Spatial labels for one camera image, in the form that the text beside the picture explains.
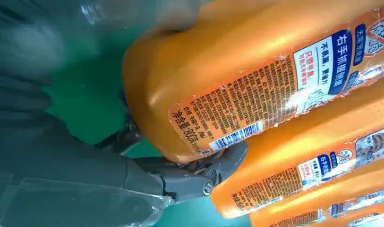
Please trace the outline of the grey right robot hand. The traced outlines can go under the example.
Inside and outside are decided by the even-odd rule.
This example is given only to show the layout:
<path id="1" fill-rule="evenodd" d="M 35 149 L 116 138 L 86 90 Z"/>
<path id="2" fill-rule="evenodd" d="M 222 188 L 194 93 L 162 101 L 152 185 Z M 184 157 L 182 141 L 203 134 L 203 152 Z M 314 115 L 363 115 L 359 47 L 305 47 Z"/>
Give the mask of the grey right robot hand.
<path id="1" fill-rule="evenodd" d="M 92 145 L 51 115 L 45 87 L 67 65 L 121 50 L 113 34 L 192 27 L 201 0 L 0 0 L 0 227 L 149 227 L 164 209 L 208 196 L 247 143 L 184 166 L 119 154 L 142 138 L 127 117 Z"/>

